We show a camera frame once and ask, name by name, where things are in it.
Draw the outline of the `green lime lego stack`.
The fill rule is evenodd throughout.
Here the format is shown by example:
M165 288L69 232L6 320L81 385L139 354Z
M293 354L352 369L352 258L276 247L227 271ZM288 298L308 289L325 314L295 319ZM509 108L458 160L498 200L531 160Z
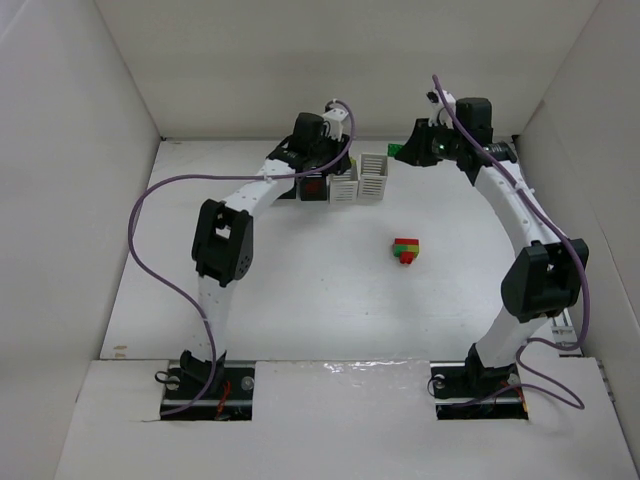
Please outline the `green lime lego stack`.
M389 143L387 145L387 155L389 157L395 157L402 148L403 148L402 144Z

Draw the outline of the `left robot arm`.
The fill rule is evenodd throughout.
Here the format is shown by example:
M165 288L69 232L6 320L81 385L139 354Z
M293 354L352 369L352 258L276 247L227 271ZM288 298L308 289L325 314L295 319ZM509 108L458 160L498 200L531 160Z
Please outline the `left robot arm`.
M181 379L200 388L196 399L214 393L224 377L231 300L253 262L255 221L275 200L295 189L296 174L310 172L319 180L350 167L350 137L344 133L347 118L348 112L337 106L327 107L320 115L299 114L293 132L267 155L255 180L220 201L202 204L191 257L212 355L209 361L198 360L188 351L180 357Z

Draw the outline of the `red green lego stack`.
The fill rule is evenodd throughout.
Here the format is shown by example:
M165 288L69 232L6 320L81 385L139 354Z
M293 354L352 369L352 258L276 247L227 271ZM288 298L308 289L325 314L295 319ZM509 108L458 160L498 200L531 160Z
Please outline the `red green lego stack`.
M395 238L392 243L392 254L402 265L410 265L419 252L419 240L416 238Z

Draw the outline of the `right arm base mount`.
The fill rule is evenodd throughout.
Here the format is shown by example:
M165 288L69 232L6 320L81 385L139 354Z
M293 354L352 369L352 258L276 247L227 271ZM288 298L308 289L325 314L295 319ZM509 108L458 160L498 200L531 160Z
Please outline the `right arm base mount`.
M431 362L428 393L438 420L528 420L514 364L478 378L464 362Z

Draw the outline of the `aluminium rail right side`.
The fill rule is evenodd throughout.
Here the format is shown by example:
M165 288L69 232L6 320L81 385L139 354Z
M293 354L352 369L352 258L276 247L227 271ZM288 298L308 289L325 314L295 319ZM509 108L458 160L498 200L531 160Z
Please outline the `aluminium rail right side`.
M507 144L511 147L516 155L516 163L520 166L520 155L518 153L518 149L516 146L516 140L518 139L518 135L514 135L511 137L504 137L501 140L507 142ZM565 309L561 314L557 317L549 319L547 324L551 333L547 335L546 333L536 333L534 336L547 338L549 341L553 341L557 346L568 347L574 345L578 340L577 332L574 328L570 313L567 309ZM561 350L558 353L559 356L574 356L581 357L583 356L583 351L581 347L573 348L572 350Z

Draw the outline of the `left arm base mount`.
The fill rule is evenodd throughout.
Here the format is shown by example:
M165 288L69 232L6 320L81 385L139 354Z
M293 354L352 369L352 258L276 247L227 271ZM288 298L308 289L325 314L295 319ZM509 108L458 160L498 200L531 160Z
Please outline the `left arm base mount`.
M182 408L200 392L202 385L180 371L176 362L167 371L158 371L154 379L162 387L160 419L163 421L250 421L253 413L256 364L229 362L221 380L188 409Z

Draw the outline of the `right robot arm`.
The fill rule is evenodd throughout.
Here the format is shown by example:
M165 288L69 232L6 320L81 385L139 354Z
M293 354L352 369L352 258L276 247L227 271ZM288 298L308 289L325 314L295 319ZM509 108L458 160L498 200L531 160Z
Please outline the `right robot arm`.
M502 308L487 333L470 347L463 366L432 371L438 398L484 398L514 374L517 354L534 334L584 297L589 249L551 223L526 184L515 152L494 141L488 99L457 100L434 91L427 99L430 116L415 122L396 160L420 167L455 162L493 208L515 255L500 286Z

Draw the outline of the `white slotted bin far right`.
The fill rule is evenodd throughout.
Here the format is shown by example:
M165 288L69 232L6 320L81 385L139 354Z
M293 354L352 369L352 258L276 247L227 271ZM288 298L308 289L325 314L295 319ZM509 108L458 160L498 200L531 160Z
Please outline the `white slotted bin far right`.
M388 156L362 153L360 155L360 178L358 197L363 200L381 201L388 179Z

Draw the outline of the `white slotted bin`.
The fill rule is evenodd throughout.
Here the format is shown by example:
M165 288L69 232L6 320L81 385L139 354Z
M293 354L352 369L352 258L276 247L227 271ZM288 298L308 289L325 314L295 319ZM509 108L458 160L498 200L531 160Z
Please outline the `white slotted bin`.
M360 155L360 178L358 197L363 200L381 201L388 179L388 156L362 153Z
M342 174L331 174L328 177L329 202L332 204L352 204L358 196L359 171L355 159L351 158L351 165Z

